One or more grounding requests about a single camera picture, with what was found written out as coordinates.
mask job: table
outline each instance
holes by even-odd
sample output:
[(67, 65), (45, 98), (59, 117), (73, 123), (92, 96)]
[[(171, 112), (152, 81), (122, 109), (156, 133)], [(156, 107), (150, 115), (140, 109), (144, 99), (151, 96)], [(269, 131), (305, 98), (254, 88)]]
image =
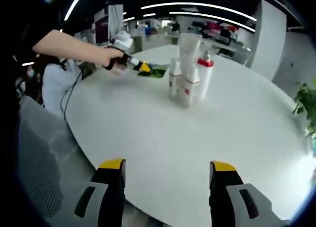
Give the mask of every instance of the table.
[[(179, 54), (167, 45), (135, 54), (165, 64)], [(264, 77), (215, 56), (206, 101), (190, 109), (168, 98), (168, 76), (113, 76), (97, 71), (75, 86), (67, 122), (97, 168), (126, 159), (126, 199), (173, 227), (209, 227), (209, 163), (228, 162), (282, 219), (307, 196), (315, 160), (306, 156), (294, 104)]]

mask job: white bottle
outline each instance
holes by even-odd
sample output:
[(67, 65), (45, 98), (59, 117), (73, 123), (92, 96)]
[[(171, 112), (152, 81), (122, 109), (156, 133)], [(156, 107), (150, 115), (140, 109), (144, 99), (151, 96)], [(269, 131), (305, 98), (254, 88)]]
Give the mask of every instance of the white bottle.
[(214, 68), (214, 62), (211, 60), (211, 53), (209, 50), (205, 52), (203, 57), (197, 60), (197, 66), (200, 71), (200, 90), (198, 98), (199, 100), (202, 100), (206, 96)]
[(172, 58), (169, 67), (169, 97), (175, 98), (180, 88), (181, 78), (180, 62), (178, 58)]
[(197, 100), (199, 93), (199, 76), (197, 67), (187, 74), (184, 81), (184, 87), (182, 89), (182, 103), (185, 107), (190, 107)]

